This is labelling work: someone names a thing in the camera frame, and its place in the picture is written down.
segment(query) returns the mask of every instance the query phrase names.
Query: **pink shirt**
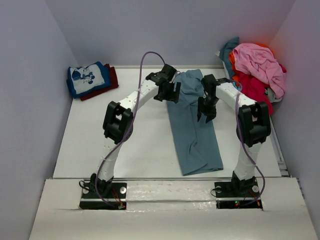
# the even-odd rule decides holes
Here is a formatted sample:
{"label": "pink shirt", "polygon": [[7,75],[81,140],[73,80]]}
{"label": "pink shirt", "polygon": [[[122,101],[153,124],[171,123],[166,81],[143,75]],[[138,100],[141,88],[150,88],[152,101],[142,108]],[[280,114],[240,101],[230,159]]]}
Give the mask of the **pink shirt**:
{"label": "pink shirt", "polygon": [[285,94],[286,74],[269,48],[253,43],[241,43],[232,52],[236,70],[270,85],[277,99]]}

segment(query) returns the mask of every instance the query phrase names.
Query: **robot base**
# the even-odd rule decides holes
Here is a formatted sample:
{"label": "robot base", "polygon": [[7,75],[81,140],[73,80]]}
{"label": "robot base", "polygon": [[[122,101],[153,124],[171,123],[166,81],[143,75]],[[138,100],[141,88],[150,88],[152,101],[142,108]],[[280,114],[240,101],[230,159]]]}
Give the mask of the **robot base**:
{"label": "robot base", "polygon": [[[83,187],[89,188],[91,183],[85,181]],[[82,190],[79,207],[83,210],[126,210],[127,209],[127,183],[126,182],[112,182],[108,193],[102,197],[110,204],[103,202],[95,191]]]}
{"label": "robot base", "polygon": [[248,180],[239,180],[233,172],[231,181],[218,181],[214,183],[215,197],[218,209],[262,209],[259,199],[250,203],[260,195],[258,183],[255,177]]}

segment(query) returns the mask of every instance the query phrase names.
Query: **cable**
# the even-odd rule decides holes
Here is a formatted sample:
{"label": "cable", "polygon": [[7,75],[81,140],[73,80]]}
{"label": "cable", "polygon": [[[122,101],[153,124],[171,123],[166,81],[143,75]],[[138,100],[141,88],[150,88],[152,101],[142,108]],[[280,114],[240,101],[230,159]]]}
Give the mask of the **cable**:
{"label": "cable", "polygon": [[89,189],[88,187],[86,187],[84,184],[85,184],[85,181],[83,181],[83,180],[80,180],[80,181],[79,181],[79,186],[80,186],[82,189],[87,190],[88,192],[90,192],[90,189]]}
{"label": "cable", "polygon": [[212,191],[215,191],[215,190],[216,190],[215,188],[212,189],[212,190],[210,191],[210,194],[216,198],[217,196],[213,195],[213,193],[212,193]]}
{"label": "cable", "polygon": [[[246,146],[245,146],[245,142],[244,142],[244,138],[242,136],[242,129],[241,129],[241,126],[240,126],[240,120],[239,120],[239,97],[240,97],[240,92],[236,95],[236,100],[235,100],[235,120],[236,120],[236,128],[239,132],[239,138],[240,138],[240,142],[241,142],[241,145],[242,145],[242,148],[244,150],[244,153],[245,155],[248,157],[248,159],[251,161],[251,163],[255,166],[256,170],[259,172],[259,174],[261,175],[262,177],[262,188],[261,188],[261,191],[259,193],[259,195],[256,197],[256,199],[259,199],[260,196],[262,195],[262,193],[264,192],[265,190],[265,187],[266,187],[266,179],[265,179],[265,176],[263,175],[263,173],[261,172],[261,170],[259,169],[259,167],[257,166],[256,162],[252,159],[252,157],[250,156],[250,154],[248,153],[247,149],[246,149]],[[256,199],[242,205],[242,206],[247,206],[247,205],[250,205],[250,204],[253,204]]]}
{"label": "cable", "polygon": [[250,189],[249,189],[249,193],[253,196],[254,200],[256,200],[256,201],[258,200],[256,195]]}
{"label": "cable", "polygon": [[121,201],[121,199],[120,199],[117,191],[116,191],[114,188],[111,189],[111,193],[112,193],[112,196],[113,196],[113,198],[115,199],[115,201],[119,203],[118,208],[119,208],[119,209],[124,209],[124,208],[126,208],[126,207],[124,206],[124,203]]}
{"label": "cable", "polygon": [[143,66],[143,63],[144,63],[144,59],[146,57],[146,55],[148,54],[155,54],[157,56],[159,56],[163,62],[163,64],[165,64],[165,60],[163,59],[163,57],[155,52],[155,51],[147,51],[143,56],[142,56],[142,59],[141,59],[141,62],[140,62],[140,72],[139,72],[139,83],[138,83],[138,93],[137,93],[137,96],[136,96],[136,105],[135,105],[135,108],[134,108],[134,111],[133,111],[133,119],[132,119],[132,122],[128,128],[128,131],[124,134],[121,142],[119,142],[113,149],[111,149],[111,151],[107,154],[107,156],[105,156],[105,158],[102,160],[99,168],[98,168],[98,171],[96,173],[96,178],[95,178],[95,182],[94,182],[94,188],[95,188],[95,192],[96,194],[98,195],[98,197],[107,205],[111,206],[111,207],[115,207],[113,204],[109,203],[108,201],[106,201],[102,196],[101,194],[99,193],[98,191],[98,178],[99,178],[99,174],[101,172],[101,169],[102,167],[104,166],[106,160],[110,157],[110,155],[117,149],[119,148],[125,141],[125,139],[128,137],[129,133],[130,133],[130,129],[132,129],[133,125],[134,125],[134,121],[136,119],[136,115],[137,115],[137,111],[138,111],[138,106],[139,106],[139,98],[140,98],[140,88],[141,88],[141,78],[142,78],[142,66]]}

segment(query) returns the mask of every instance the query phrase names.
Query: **pile of clothes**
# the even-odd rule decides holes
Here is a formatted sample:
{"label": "pile of clothes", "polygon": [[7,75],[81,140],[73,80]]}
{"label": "pile of clothes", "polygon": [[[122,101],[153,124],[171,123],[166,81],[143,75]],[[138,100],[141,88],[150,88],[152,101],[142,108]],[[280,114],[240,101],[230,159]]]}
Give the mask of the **pile of clothes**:
{"label": "pile of clothes", "polygon": [[81,101],[119,87],[115,68],[99,61],[86,67],[69,67],[66,84],[71,95]]}
{"label": "pile of clothes", "polygon": [[241,43],[239,37],[229,40],[219,52],[230,79],[242,85],[247,97],[265,102],[271,115],[271,103],[279,102],[285,94],[286,72],[274,52],[261,43]]}

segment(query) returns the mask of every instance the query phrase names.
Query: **gray wall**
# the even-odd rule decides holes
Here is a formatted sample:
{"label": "gray wall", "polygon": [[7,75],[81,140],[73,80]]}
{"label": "gray wall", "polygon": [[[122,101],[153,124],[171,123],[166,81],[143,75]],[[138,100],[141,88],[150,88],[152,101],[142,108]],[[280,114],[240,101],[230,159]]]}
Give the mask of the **gray wall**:
{"label": "gray wall", "polygon": [[54,169],[76,60],[43,0],[0,2],[0,239],[27,240]]}
{"label": "gray wall", "polygon": [[320,1],[297,0],[271,43],[287,91],[272,117],[289,172],[300,178],[320,238]]}
{"label": "gray wall", "polygon": [[[269,44],[294,0],[46,0],[81,65],[221,65],[229,38]],[[155,58],[150,65],[159,64]]]}

